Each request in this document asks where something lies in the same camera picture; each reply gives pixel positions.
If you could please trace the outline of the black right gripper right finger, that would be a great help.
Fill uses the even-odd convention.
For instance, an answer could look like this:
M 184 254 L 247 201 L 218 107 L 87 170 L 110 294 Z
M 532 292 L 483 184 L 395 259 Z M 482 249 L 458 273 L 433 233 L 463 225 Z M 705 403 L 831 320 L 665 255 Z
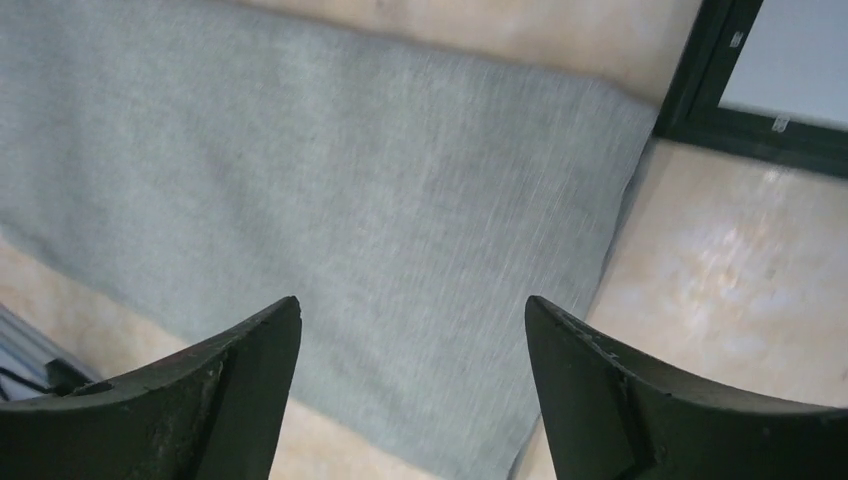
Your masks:
M 525 331 L 560 479 L 843 479 L 847 412 L 724 385 L 532 296 Z

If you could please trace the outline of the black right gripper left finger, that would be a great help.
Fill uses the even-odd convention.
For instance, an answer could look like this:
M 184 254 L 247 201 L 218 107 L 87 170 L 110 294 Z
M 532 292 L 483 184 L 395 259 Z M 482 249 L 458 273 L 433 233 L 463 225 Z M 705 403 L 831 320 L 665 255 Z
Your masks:
M 1 407 L 5 479 L 266 479 L 301 342 L 285 297 L 128 373 Z

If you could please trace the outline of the grey cloth napkin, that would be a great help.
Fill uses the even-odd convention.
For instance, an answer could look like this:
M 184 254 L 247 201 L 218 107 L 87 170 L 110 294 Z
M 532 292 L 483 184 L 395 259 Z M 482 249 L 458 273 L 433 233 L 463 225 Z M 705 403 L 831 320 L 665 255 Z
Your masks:
M 214 1 L 1 5 L 1 230 L 192 341 L 300 301 L 292 394 L 445 479 L 539 406 L 656 112 L 593 78 Z

